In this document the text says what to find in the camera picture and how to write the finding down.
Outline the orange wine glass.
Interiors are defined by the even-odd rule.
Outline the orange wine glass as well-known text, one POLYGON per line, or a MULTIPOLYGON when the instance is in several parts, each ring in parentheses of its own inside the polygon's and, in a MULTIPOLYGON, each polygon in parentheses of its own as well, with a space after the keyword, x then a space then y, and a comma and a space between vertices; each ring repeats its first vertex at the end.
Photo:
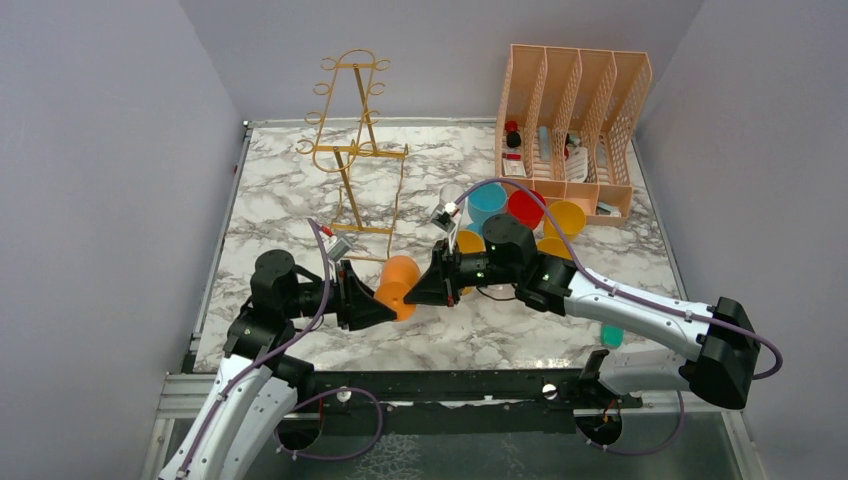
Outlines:
POLYGON ((396 322, 408 320, 415 312, 416 306, 407 304, 404 298, 420 277, 421 271, 411 257, 396 255, 385 262, 375 298, 396 314, 396 322))

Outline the yellow wine glass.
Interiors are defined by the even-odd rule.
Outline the yellow wine glass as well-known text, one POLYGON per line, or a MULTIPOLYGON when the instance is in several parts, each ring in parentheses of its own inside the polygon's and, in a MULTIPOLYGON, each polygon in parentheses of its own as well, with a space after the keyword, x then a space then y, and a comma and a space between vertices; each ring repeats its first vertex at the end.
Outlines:
POLYGON ((572 254, 561 238, 542 238, 537 242, 537 250, 540 253, 549 254, 566 260, 572 260, 572 254))
POLYGON ((559 200, 548 206, 551 215, 547 216, 543 225, 545 238, 559 238, 558 230, 552 223, 554 219, 569 241, 573 241, 583 231, 587 217, 583 209, 576 203, 559 200))
POLYGON ((462 254, 482 253, 486 250, 483 238, 477 233, 466 229, 459 231, 457 245, 462 254))

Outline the clear wine glass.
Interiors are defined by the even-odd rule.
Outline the clear wine glass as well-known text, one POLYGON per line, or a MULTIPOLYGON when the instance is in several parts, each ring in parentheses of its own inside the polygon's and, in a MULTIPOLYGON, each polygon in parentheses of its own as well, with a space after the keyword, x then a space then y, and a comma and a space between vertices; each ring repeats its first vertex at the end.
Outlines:
POLYGON ((457 202, 456 199, 463 194, 465 188, 456 183, 444 184, 439 191, 439 205, 445 207, 448 203, 453 203, 459 212, 465 209, 465 201, 457 202))

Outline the blue plastic wine glass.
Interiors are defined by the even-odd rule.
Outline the blue plastic wine glass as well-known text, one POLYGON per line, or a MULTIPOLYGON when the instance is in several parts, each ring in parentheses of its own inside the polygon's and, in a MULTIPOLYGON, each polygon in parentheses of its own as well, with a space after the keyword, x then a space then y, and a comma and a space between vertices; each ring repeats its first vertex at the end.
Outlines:
POLYGON ((483 224, 492 216, 506 211, 508 195, 497 182, 480 186, 466 198, 471 224, 469 230, 481 233, 483 224))

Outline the red plastic wine glass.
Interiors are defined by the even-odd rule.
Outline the red plastic wine glass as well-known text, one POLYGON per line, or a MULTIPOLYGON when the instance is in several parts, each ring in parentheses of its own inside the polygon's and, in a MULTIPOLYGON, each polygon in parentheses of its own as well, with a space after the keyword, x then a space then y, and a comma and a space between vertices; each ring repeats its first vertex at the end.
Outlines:
POLYGON ((545 217, 543 205, 547 205, 545 198, 535 190, 515 190, 509 195, 506 209, 520 224, 535 230, 545 217))

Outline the yellow front wine glass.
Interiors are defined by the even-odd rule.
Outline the yellow front wine glass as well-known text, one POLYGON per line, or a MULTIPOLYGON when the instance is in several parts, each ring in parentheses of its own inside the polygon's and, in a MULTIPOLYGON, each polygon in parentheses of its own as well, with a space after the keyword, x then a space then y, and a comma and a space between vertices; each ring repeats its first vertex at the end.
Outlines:
POLYGON ((569 241, 573 241, 583 231, 587 217, 583 209, 576 203, 559 200, 548 206, 551 215, 547 216, 543 225, 545 238, 559 238, 558 230, 552 223, 554 219, 569 241))

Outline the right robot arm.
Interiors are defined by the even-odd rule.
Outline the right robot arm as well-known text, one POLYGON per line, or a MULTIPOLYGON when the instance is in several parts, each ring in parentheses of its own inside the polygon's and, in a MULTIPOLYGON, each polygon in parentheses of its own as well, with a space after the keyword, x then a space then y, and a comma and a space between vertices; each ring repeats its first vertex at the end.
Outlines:
POLYGON ((481 231, 482 252, 453 252, 447 241, 437 242, 405 303, 452 307, 465 288, 511 284, 517 300, 533 310, 599 321, 661 344, 653 351, 593 353, 576 383, 585 404, 680 390, 725 409, 746 406, 762 339, 741 303, 676 300, 581 270, 572 260, 539 252, 531 230, 509 214, 489 218, 481 231))

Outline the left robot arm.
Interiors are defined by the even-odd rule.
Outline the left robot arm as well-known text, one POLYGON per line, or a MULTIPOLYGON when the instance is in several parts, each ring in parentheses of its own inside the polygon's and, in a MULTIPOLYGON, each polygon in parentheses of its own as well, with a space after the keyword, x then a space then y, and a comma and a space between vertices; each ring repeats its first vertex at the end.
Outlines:
POLYGON ((325 273, 318 277, 285 250, 257 258, 210 392, 159 478, 241 479, 283 417, 310 405, 315 367, 285 352, 303 334, 294 320, 334 314, 353 330, 396 320, 349 261, 325 273))

